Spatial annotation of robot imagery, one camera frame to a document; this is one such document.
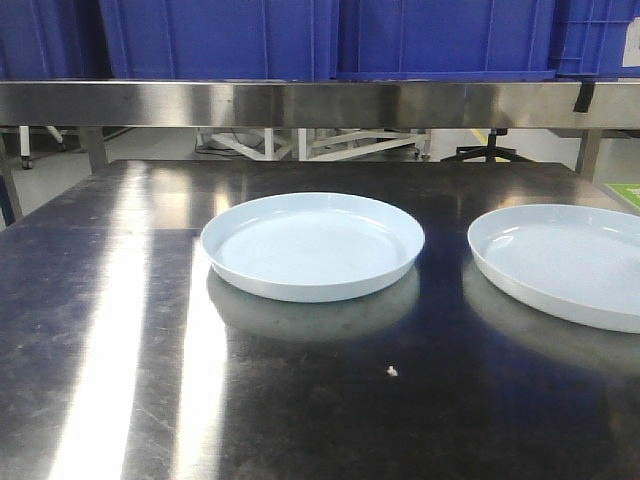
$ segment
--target table surface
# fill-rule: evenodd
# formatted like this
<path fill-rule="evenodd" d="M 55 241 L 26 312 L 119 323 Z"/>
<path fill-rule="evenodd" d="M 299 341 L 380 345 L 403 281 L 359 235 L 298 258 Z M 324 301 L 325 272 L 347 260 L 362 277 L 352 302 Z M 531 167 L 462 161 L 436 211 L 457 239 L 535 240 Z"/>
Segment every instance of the table surface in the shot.
<path fill-rule="evenodd" d="M 222 282 L 204 224 L 294 191 L 406 210 L 415 269 L 325 305 Z M 114 162 L 0 234 L 0 478 L 638 478 L 640 337 L 471 262 L 477 216 L 553 202 L 624 208 L 556 164 Z"/>

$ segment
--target green sign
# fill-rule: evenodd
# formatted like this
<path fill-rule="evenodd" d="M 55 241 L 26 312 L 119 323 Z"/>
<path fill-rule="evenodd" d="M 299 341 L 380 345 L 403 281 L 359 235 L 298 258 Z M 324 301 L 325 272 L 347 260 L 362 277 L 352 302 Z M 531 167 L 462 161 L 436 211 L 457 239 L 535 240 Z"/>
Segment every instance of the green sign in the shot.
<path fill-rule="evenodd" d="M 607 187 L 634 207 L 640 208 L 640 183 L 609 183 Z"/>

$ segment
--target black strap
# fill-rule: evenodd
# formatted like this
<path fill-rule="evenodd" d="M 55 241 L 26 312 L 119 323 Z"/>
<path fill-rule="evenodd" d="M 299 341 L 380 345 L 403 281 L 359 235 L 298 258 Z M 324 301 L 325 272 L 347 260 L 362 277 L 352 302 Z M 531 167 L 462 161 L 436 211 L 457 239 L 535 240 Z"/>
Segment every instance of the black strap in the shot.
<path fill-rule="evenodd" d="M 593 94 L 596 91 L 596 84 L 592 80 L 583 80 L 580 85 L 580 93 L 578 93 L 578 99 L 573 107 L 573 111 L 576 113 L 587 113 L 591 106 L 591 100 L 593 100 Z"/>

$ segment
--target blue plastic crate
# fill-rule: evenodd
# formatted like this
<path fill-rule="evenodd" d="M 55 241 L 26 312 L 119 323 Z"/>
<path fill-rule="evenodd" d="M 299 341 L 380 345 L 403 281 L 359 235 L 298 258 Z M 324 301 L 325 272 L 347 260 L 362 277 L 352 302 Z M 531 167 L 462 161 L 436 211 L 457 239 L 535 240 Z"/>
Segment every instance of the blue plastic crate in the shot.
<path fill-rule="evenodd" d="M 100 0 L 114 75 L 326 80 L 339 0 Z"/>
<path fill-rule="evenodd" d="M 0 79 L 109 76 L 97 0 L 0 0 Z"/>
<path fill-rule="evenodd" d="M 550 65 L 561 76 L 640 76 L 637 17 L 640 0 L 556 0 Z"/>
<path fill-rule="evenodd" d="M 541 80 L 555 0 L 345 0 L 338 77 Z"/>

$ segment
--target metal rail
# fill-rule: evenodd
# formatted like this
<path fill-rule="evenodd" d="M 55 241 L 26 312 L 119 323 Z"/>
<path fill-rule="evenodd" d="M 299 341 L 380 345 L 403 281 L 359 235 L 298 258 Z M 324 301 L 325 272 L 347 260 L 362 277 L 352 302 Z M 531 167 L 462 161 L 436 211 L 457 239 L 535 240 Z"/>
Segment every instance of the metal rail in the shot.
<path fill-rule="evenodd" d="M 0 124 L 640 128 L 640 83 L 591 89 L 585 97 L 579 82 L 0 82 Z"/>

